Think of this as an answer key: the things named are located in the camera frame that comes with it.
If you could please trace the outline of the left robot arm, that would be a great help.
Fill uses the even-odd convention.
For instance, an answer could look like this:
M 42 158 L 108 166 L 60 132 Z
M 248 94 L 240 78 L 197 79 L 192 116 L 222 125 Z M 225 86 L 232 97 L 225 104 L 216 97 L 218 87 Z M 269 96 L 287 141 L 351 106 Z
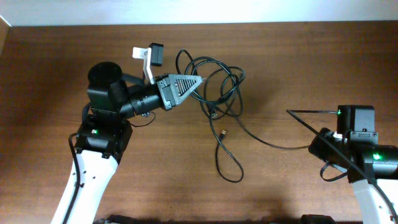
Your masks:
M 198 75 L 165 74 L 145 84 L 114 62 L 93 66 L 88 80 L 90 102 L 78 131 L 68 138 L 73 164 L 52 223 L 93 223 L 131 138 L 129 119 L 157 108 L 171 110 L 204 82 Z

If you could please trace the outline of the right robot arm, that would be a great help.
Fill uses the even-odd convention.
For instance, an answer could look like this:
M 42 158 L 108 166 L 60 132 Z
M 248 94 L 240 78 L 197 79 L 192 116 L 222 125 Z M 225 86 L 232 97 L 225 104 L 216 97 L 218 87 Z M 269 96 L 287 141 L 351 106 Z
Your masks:
M 336 131 L 322 128 L 308 150 L 348 179 L 363 223 L 397 223 L 397 147 L 378 139 L 373 106 L 339 105 Z

